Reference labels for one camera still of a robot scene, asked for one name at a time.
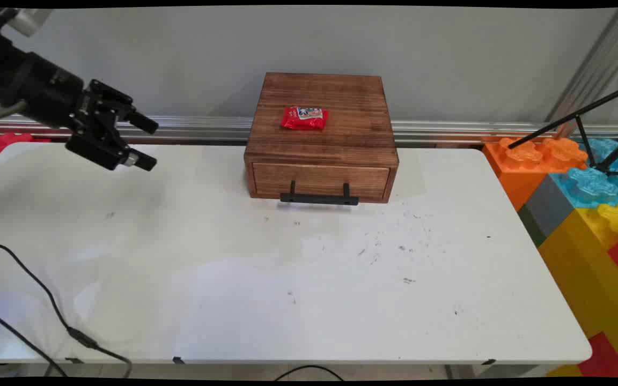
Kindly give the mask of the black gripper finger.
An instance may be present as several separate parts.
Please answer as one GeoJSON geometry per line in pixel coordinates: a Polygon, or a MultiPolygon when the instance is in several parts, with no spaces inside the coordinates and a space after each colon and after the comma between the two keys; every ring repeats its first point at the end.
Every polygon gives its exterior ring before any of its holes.
{"type": "Polygon", "coordinates": [[[90,93],[94,101],[94,115],[108,119],[112,128],[115,127],[117,122],[128,122],[133,127],[137,127],[150,135],[157,131],[159,127],[157,122],[138,112],[133,105],[133,99],[122,91],[116,90],[102,81],[92,80],[90,82],[90,93]]]}
{"type": "Polygon", "coordinates": [[[123,165],[151,171],[157,164],[157,159],[134,147],[121,145],[113,140],[101,141],[93,135],[76,133],[66,142],[65,147],[68,151],[109,170],[123,165]]]}

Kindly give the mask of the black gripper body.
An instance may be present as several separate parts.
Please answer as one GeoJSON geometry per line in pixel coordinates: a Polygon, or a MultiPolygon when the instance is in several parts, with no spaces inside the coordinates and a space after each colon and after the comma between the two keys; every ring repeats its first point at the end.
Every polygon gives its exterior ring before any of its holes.
{"type": "Polygon", "coordinates": [[[32,52],[0,51],[0,105],[20,102],[20,113],[40,124],[122,145],[108,119],[95,116],[90,83],[32,52]]]}

